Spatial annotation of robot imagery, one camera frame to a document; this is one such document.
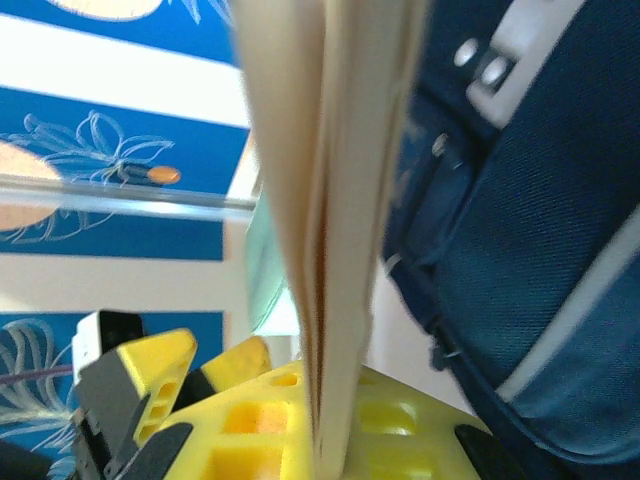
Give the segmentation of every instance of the orange circle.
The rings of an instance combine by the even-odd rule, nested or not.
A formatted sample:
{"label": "orange circle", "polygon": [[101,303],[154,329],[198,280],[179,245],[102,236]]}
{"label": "orange circle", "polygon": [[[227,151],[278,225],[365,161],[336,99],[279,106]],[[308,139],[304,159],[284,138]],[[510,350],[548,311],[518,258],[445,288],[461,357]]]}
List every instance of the orange circle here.
{"label": "orange circle", "polygon": [[[60,180],[56,170],[37,155],[0,140],[0,175]],[[0,231],[15,230],[41,222],[55,207],[0,204]]]}
{"label": "orange circle", "polygon": [[172,183],[178,183],[181,175],[180,170],[166,165],[160,167],[153,167],[147,172],[147,178],[154,183],[160,185],[170,185]]}

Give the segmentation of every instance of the leaf pattern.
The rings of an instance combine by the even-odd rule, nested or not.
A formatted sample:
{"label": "leaf pattern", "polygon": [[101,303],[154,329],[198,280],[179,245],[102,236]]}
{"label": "leaf pattern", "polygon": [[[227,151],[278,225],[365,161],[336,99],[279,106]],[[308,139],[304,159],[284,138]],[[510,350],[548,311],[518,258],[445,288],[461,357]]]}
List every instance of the leaf pattern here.
{"label": "leaf pattern", "polygon": [[53,330],[37,318],[7,323],[0,334],[0,438],[31,435],[32,451],[58,457],[49,477],[63,480],[75,467],[73,389],[56,379],[71,373],[60,365],[70,346],[57,352]]}
{"label": "leaf pattern", "polygon": [[[200,6],[198,5],[198,0],[181,0],[182,4],[185,6],[189,15],[196,24],[200,24],[202,20],[202,16],[200,15]],[[222,19],[224,23],[228,26],[233,27],[233,18],[231,16],[231,5],[229,4],[229,0],[207,0],[209,5],[213,7],[218,16]]]}
{"label": "leaf pattern", "polygon": [[[157,135],[126,137],[112,117],[91,110],[75,130],[25,116],[27,133],[0,134],[0,139],[41,155],[71,182],[150,185],[149,165],[174,142]],[[0,232],[0,241],[33,244],[60,241],[106,222],[112,215],[57,210],[45,220]]]}

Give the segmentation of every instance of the blue wallpaper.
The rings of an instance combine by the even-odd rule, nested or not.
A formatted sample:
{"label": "blue wallpaper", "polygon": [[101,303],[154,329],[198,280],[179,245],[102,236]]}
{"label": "blue wallpaper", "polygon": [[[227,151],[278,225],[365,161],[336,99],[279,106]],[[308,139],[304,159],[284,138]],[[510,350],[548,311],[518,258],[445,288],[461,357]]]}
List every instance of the blue wallpaper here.
{"label": "blue wallpaper", "polygon": [[[64,480],[75,465],[70,343],[87,313],[0,315],[0,438],[53,458],[52,480]],[[192,368],[222,352],[219,312],[145,313],[143,319],[151,334],[189,328],[199,342]],[[42,370],[50,373],[37,380],[11,380]]]}
{"label": "blue wallpaper", "polygon": [[[113,16],[98,10],[74,13],[74,5],[81,4],[98,10],[107,8]],[[132,12],[132,18],[117,18]],[[35,20],[92,37],[106,36],[206,60],[233,62],[226,0],[4,0],[0,2],[0,18],[3,14],[16,16],[20,25]],[[34,41],[46,43],[43,37],[51,35],[51,30],[38,32],[40,38]],[[126,44],[121,48],[126,51]],[[73,52],[61,52],[61,69],[65,68],[65,55]],[[38,72],[44,79],[43,88],[48,68],[52,66],[43,65]],[[127,108],[127,97],[122,94],[118,95],[123,102],[119,107],[100,103],[101,92],[110,86],[100,80],[99,72],[93,88],[94,103],[73,99],[71,89],[65,94],[69,98],[59,98],[3,88],[3,75],[0,71],[0,146],[6,142],[33,154],[63,180],[114,188],[136,185],[226,194],[247,139],[246,128],[184,118],[184,111],[174,116],[137,111]],[[92,82],[90,74],[83,81]],[[159,102],[162,96],[171,95],[170,91],[150,91],[161,96]],[[208,95],[207,91],[189,93],[193,99]],[[12,227],[0,224],[1,252],[215,261],[223,256],[223,228],[215,222],[58,209],[36,223]]]}
{"label": "blue wallpaper", "polygon": [[226,0],[96,0],[142,17],[104,21],[63,8],[65,0],[2,0],[0,12],[163,50],[233,63]]}

